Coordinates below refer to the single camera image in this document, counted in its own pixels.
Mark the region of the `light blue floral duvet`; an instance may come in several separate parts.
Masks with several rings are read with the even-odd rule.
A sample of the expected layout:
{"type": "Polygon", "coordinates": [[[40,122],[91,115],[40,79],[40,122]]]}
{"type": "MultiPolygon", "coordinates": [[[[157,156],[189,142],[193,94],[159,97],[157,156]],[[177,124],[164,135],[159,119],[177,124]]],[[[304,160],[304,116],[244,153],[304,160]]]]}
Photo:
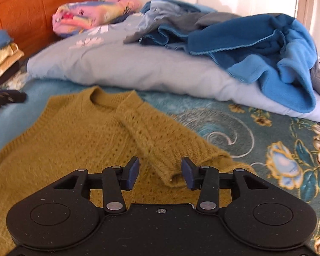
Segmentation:
{"type": "Polygon", "coordinates": [[[320,96],[309,113],[299,113],[267,98],[256,83],[231,77],[206,57],[159,46],[125,44],[141,20],[95,27],[68,37],[28,60],[27,71],[37,79],[69,80],[81,85],[115,86],[213,98],[269,112],[320,122],[320,96]]]}

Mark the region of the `orange wooden headboard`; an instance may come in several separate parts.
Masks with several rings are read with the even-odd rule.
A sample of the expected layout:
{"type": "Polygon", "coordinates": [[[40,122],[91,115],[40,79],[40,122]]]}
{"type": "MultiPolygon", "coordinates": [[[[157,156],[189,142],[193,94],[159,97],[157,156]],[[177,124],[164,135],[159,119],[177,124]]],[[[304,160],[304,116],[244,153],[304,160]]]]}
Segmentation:
{"type": "Polygon", "coordinates": [[[0,29],[8,32],[25,58],[56,42],[52,15],[68,2],[96,0],[0,0],[0,29]]]}

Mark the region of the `stack of folded linens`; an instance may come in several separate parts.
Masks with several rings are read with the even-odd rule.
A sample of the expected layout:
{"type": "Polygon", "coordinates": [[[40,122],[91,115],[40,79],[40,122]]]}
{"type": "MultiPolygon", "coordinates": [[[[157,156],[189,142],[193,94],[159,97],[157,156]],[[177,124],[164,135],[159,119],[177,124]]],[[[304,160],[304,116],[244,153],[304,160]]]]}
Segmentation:
{"type": "Polygon", "coordinates": [[[24,52],[14,43],[6,30],[0,29],[0,86],[11,79],[20,69],[24,52]]]}

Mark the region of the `pink floral folded blanket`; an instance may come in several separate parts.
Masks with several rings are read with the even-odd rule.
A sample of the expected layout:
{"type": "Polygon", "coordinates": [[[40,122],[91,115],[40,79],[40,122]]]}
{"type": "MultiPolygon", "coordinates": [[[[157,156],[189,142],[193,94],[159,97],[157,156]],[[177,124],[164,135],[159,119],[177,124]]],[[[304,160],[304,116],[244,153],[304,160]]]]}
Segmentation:
{"type": "Polygon", "coordinates": [[[52,16],[52,29],[66,38],[106,24],[124,21],[142,7],[138,0],[105,0],[65,3],[52,16]]]}

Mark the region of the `blue fleece jacket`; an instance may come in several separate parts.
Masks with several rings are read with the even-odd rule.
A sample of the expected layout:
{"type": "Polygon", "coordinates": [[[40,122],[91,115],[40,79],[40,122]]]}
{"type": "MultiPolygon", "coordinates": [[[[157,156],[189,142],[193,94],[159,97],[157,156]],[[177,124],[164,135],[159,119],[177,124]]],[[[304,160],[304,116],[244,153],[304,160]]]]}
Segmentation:
{"type": "Polygon", "coordinates": [[[316,45],[297,19],[282,13],[239,17],[176,0],[149,1],[141,12],[141,45],[208,57],[287,108],[315,108],[310,71],[318,60],[316,45]]]}

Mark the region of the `teal floral bed blanket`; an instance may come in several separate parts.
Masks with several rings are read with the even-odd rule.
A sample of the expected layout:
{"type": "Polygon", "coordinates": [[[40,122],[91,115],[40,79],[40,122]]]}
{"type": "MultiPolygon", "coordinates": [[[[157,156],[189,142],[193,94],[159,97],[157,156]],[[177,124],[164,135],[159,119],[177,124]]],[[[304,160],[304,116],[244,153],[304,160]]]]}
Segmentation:
{"type": "MultiPolygon", "coordinates": [[[[0,150],[33,124],[49,97],[83,89],[69,81],[28,79],[25,73],[7,86],[26,92],[28,99],[0,109],[0,150]]],[[[235,160],[253,167],[260,176],[308,202],[318,216],[311,243],[320,254],[320,123],[187,95],[142,92],[140,96],[235,160]]]]}

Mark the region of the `mustard yellow knit sweater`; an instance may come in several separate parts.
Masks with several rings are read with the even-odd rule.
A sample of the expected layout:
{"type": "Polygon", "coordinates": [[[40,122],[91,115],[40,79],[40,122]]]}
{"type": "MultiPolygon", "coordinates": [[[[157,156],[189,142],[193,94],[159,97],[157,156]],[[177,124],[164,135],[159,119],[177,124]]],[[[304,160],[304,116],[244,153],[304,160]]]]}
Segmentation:
{"type": "Polygon", "coordinates": [[[136,92],[109,94],[92,87],[52,96],[37,121],[0,150],[0,255],[12,249],[6,229],[9,209],[70,172],[101,172],[140,160],[140,173],[126,204],[183,204],[198,198],[181,176],[181,159],[229,173],[234,161],[136,92]]]}

